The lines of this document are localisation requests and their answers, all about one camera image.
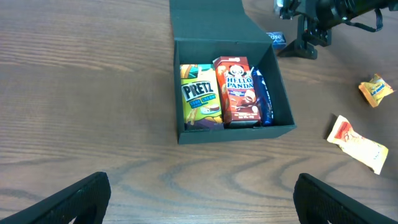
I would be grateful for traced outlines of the green Pretz snack box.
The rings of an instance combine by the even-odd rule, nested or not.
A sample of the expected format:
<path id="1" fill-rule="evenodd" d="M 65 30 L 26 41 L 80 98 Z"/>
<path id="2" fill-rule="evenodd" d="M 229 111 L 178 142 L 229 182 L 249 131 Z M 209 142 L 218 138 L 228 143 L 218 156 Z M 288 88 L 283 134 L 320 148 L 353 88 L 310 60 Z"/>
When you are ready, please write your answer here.
<path id="1" fill-rule="evenodd" d="M 191 130 L 224 128 L 218 82 L 212 64 L 180 66 L 184 126 Z"/>

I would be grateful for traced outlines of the black gift box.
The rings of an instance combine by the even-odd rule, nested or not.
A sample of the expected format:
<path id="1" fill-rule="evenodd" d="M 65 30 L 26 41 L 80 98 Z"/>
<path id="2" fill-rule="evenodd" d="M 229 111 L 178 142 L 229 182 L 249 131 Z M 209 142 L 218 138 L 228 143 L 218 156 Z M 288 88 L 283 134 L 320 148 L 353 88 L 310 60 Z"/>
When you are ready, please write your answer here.
<path id="1" fill-rule="evenodd" d="M 290 109 L 272 39 L 246 15 L 241 0 L 170 1 L 174 34 L 174 87 L 179 144 L 277 138 L 297 126 Z M 271 95 L 274 125 L 214 131 L 184 127 L 181 64 L 211 63 L 219 56 L 243 56 L 259 68 Z"/>

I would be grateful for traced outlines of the red Hello Panda box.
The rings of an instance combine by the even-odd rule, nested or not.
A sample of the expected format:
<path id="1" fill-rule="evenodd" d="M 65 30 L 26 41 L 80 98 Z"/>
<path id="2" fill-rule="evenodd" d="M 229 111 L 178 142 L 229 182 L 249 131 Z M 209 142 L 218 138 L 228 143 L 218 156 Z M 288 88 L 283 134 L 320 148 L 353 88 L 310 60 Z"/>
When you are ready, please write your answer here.
<path id="1" fill-rule="evenodd" d="M 259 125 L 261 115 L 251 69 L 246 57 L 218 57 L 213 61 L 221 94 L 223 121 L 227 128 Z"/>

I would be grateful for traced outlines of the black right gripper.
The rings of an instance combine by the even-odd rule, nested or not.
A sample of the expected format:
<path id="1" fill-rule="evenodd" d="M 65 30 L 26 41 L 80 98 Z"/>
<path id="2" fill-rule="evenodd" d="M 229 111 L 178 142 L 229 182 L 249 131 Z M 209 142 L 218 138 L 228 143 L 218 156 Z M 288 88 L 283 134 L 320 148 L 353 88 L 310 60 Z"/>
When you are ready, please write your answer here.
<path id="1" fill-rule="evenodd" d="M 322 47 L 331 44 L 331 29 L 320 27 L 317 16 L 316 0 L 275 0 L 274 12 L 281 19 L 293 19 L 298 16 L 297 38 L 284 47 L 278 57 L 299 57 L 315 60 L 318 53 L 316 45 Z"/>

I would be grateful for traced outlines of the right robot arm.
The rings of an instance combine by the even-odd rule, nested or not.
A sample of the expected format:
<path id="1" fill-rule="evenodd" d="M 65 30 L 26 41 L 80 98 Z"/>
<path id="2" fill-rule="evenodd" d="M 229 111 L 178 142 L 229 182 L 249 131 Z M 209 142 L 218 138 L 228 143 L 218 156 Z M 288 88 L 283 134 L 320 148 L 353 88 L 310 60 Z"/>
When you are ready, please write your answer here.
<path id="1" fill-rule="evenodd" d="M 284 47 L 280 57 L 300 57 L 315 60 L 315 46 L 331 44 L 331 30 L 340 24 L 368 32 L 383 28 L 381 9 L 397 10 L 397 0 L 282 0 L 274 2 L 274 10 L 281 19 L 298 17 L 297 38 Z M 352 22 L 369 11 L 376 14 L 376 27 Z"/>

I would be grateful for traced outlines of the dark blue chocolate bar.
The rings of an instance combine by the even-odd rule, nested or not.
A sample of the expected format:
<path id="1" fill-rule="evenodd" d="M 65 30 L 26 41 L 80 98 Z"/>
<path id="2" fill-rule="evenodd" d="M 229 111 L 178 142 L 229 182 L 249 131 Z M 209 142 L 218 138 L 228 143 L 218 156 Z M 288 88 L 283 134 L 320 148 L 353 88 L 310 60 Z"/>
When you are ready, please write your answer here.
<path id="1" fill-rule="evenodd" d="M 261 126 L 272 126 L 274 124 L 274 112 L 266 80 L 257 67 L 251 68 L 251 75 L 256 94 L 256 105 L 261 115 Z"/>

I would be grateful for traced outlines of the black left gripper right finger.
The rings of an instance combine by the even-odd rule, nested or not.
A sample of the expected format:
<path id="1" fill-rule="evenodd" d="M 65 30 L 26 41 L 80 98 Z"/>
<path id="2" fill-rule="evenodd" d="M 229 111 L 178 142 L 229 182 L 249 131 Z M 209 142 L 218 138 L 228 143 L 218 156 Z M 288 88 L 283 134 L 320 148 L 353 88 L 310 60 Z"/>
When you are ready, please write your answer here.
<path id="1" fill-rule="evenodd" d="M 293 193 L 301 224 L 397 224 L 308 173 L 301 173 Z"/>

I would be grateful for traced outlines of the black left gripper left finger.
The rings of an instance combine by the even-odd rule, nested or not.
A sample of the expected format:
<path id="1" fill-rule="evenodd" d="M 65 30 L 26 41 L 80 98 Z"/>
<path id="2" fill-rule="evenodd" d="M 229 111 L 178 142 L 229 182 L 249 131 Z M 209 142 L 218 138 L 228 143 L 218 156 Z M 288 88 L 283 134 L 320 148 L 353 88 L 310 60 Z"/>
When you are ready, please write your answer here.
<path id="1" fill-rule="evenodd" d="M 1 223 L 102 223 L 110 197 L 107 174 L 95 172 Z"/>

